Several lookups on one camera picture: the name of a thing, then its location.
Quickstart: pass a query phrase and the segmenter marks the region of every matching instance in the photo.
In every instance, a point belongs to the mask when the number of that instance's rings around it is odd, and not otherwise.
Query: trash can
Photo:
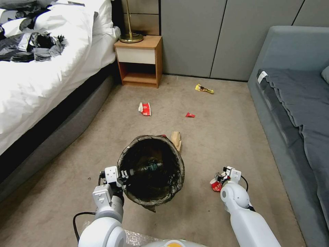
[[[184,162],[174,144],[164,136],[136,137],[122,152],[118,167],[129,170],[126,196],[155,212],[183,187]]]

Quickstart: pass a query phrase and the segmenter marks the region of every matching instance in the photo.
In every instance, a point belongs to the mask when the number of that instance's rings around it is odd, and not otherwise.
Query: wall
[[[162,0],[164,73],[208,77],[225,0]]]
[[[163,71],[247,81],[269,27],[329,27],[329,0],[162,0]]]
[[[329,27],[329,0],[305,0],[294,26]]]

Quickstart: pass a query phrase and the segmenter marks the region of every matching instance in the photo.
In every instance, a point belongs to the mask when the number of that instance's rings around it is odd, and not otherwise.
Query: red wrapper
[[[210,181],[211,187],[213,191],[220,192],[222,189],[222,184],[218,182],[215,178]]]
[[[187,113],[185,117],[195,117],[195,115],[192,113]]]
[[[150,103],[143,104],[142,102],[139,103],[138,111],[142,113],[144,116],[151,115],[151,106]]]

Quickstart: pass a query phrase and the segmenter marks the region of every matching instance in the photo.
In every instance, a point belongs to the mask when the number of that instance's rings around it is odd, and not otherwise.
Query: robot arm
[[[280,247],[265,219],[256,213],[250,203],[247,191],[238,184],[241,172],[227,167],[230,178],[220,191],[225,210],[231,215],[231,225],[241,247]]]
[[[239,185],[241,172],[232,168],[224,168],[224,173],[217,176],[222,182],[228,181],[220,192],[225,210],[231,214],[231,225],[241,247],[280,247],[264,218],[256,213],[250,203],[247,191]],[[85,228],[78,241],[78,247],[123,247],[126,234],[121,227],[123,218],[122,189],[127,172],[119,173],[116,166],[105,169],[104,185],[93,191],[93,199],[97,205],[95,220]],[[182,247],[202,247],[196,243],[178,240],[164,240],[148,244],[148,247],[170,247],[170,243],[180,243]]]
[[[122,185],[118,182],[118,168],[106,168],[105,176],[108,184],[99,185],[93,191],[97,206],[95,220],[82,232],[78,247],[123,247],[126,242],[126,233],[121,227],[123,197]],[[116,195],[109,183],[115,187]]]

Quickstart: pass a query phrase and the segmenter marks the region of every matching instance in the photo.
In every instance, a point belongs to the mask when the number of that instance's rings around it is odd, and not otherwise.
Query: white duvet
[[[103,10],[110,7],[108,2]],[[120,31],[112,28],[109,17],[98,17],[94,25],[93,8],[54,5],[37,18],[34,31],[64,35],[62,55],[44,62],[0,61],[0,154],[88,77],[115,60],[113,44]]]

